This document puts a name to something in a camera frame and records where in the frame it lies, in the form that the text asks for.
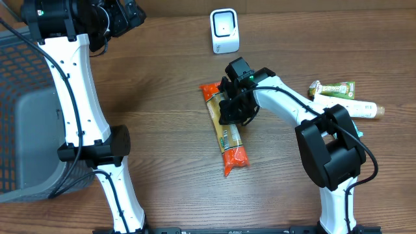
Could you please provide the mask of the orange spaghetti pack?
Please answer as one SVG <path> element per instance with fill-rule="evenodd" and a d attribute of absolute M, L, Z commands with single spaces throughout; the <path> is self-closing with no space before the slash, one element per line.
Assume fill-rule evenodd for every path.
<path fill-rule="evenodd" d="M 220 83 L 203 84 L 199 86 L 202 91 L 207 109 L 216 132 L 216 138 L 224 162 L 224 176 L 227 177 L 233 168 L 250 165 L 239 130 L 235 124 L 220 124 L 220 105 L 224 99 L 223 93 L 218 89 Z"/>

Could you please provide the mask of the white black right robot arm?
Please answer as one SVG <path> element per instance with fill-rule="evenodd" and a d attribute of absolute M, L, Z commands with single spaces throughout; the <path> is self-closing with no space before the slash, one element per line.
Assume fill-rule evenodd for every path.
<path fill-rule="evenodd" d="M 242 57 L 225 73 L 218 87 L 225 95 L 220 124 L 247 125 L 267 109 L 294 127 L 304 170 L 320 189 L 317 233 L 362 233 L 354 218 L 354 186 L 366 156 L 348 111 L 313 103 L 270 69 L 251 69 Z"/>

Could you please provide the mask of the green yellow snack pouch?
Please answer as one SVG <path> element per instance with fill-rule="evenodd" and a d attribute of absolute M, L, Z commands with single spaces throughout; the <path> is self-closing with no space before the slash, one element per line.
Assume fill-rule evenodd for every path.
<path fill-rule="evenodd" d="M 341 83 L 322 84 L 320 81 L 314 81 L 309 86 L 308 94 L 314 97 L 316 94 L 343 99 L 354 99 L 356 84 L 354 81 Z"/>

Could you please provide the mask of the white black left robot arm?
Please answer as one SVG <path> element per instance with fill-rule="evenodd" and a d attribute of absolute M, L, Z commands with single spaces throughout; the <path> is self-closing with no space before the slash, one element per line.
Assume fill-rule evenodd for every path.
<path fill-rule="evenodd" d="M 107 197 L 113 233 L 146 233 L 128 169 L 129 131 L 107 123 L 90 67 L 110 39 L 142 25 L 146 13 L 135 1 L 26 0 L 21 17 L 57 89 L 66 129 L 59 159 L 91 168 Z"/>

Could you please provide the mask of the teal snack packet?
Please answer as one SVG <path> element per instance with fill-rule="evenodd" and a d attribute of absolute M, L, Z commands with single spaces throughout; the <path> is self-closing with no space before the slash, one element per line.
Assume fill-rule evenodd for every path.
<path fill-rule="evenodd" d="M 356 130 L 356 133 L 358 135 L 359 138 L 361 138 L 363 136 L 363 133 L 361 131 L 358 130 L 357 125 L 355 124 L 355 122 L 352 122 L 354 124 L 354 128 Z"/>

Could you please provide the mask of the white tube with gold cap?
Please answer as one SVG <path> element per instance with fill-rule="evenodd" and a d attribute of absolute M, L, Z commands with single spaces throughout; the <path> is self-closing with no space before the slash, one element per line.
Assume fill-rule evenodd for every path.
<path fill-rule="evenodd" d="M 324 105 L 325 107 L 333 107 L 334 105 L 343 106 L 352 118 L 375 118 L 379 119 L 384 116 L 385 108 L 381 105 L 369 101 L 357 101 L 354 99 L 343 99 L 339 97 L 324 96 L 316 94 L 313 101 Z"/>

